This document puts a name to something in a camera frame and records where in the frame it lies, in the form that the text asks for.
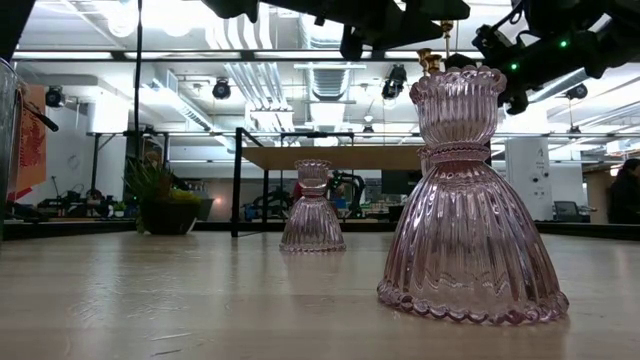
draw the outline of glass vase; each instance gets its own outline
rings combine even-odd
[[[346,250],[338,217],[325,197],[330,162],[296,161],[302,197],[293,205],[280,249],[291,252]]]
[[[509,184],[483,161],[506,79],[473,66],[415,85],[432,163],[410,195],[378,285],[383,303],[474,323],[546,322],[569,302],[536,227]]]
[[[16,101],[18,75],[0,58],[0,242],[3,238],[4,213],[11,168],[11,153],[16,121],[21,115]]]

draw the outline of desk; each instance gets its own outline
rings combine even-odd
[[[0,350],[11,360],[638,359],[638,243],[546,236],[570,318],[492,327],[379,304],[390,233],[345,233],[347,252],[321,256],[282,254],[280,236],[3,243]]]

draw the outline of black cable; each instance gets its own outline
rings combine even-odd
[[[507,14],[507,16],[502,18],[500,21],[498,21],[491,28],[493,30],[496,30],[500,26],[504,25],[504,23],[506,23],[507,21],[509,21],[509,23],[512,24],[512,25],[517,23],[518,21],[520,21],[520,19],[522,18],[522,11],[524,10],[524,2],[525,1],[526,0],[520,0],[518,5],[514,6],[513,9],[511,10],[511,12]]]
[[[136,43],[136,73],[133,96],[133,127],[136,161],[140,160],[140,75],[142,68],[142,0],[138,0],[138,40]]]

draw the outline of wooden surface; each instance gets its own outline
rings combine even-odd
[[[391,234],[288,255],[280,234],[134,233],[2,244],[7,360],[638,359],[640,244],[546,237],[570,318],[491,327],[376,301]]]
[[[420,170],[420,146],[339,146],[243,148],[242,156],[264,170],[295,170],[304,159],[331,161],[331,169]]]

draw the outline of glass candle holder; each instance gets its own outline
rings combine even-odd
[[[527,209],[483,161],[506,78],[473,66],[431,72],[411,98],[432,168],[410,195],[378,285],[381,302],[437,319],[520,324],[569,302]]]
[[[338,217],[325,197],[330,162],[296,161],[302,197],[293,205],[280,249],[291,252],[346,250]]]

